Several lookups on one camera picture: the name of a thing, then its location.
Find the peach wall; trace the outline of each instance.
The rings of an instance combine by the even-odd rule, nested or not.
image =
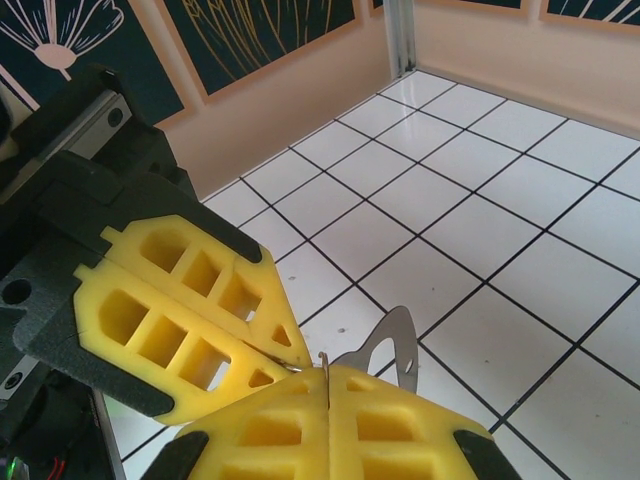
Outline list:
[[[390,81],[384,17],[359,0],[359,25],[346,25],[269,65],[240,88],[203,102],[179,48],[153,2],[140,2],[162,48],[175,67],[170,72],[196,112],[165,128],[178,163],[203,197],[319,128]]]
[[[418,65],[640,138],[640,37],[543,24],[540,2],[517,18],[416,0]]]

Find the dark green poster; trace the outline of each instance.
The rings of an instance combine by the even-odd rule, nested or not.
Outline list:
[[[596,20],[610,27],[640,25],[640,0],[549,0],[546,11],[565,18]]]
[[[208,95],[355,20],[352,0],[161,0]]]
[[[184,108],[126,0],[0,0],[0,80],[31,110],[90,63],[120,73],[152,124]]]

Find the white flower illustration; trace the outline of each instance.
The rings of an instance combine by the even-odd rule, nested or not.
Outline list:
[[[124,21],[114,0],[0,0],[7,15],[0,32],[30,50],[47,67],[66,69],[97,47]]]

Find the red wire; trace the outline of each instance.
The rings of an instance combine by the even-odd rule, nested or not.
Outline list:
[[[53,475],[56,473],[56,470],[58,470],[58,457],[55,457],[53,460],[55,461],[55,463],[53,464],[53,470],[51,470],[51,473],[47,477],[47,480],[53,480]]]

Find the white tile floor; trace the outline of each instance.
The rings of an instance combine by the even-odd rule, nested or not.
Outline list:
[[[406,305],[418,393],[525,480],[638,479],[639,149],[416,72],[206,205],[271,250],[314,355]],[[371,372],[393,381],[392,357]],[[135,480],[175,429],[110,411]]]

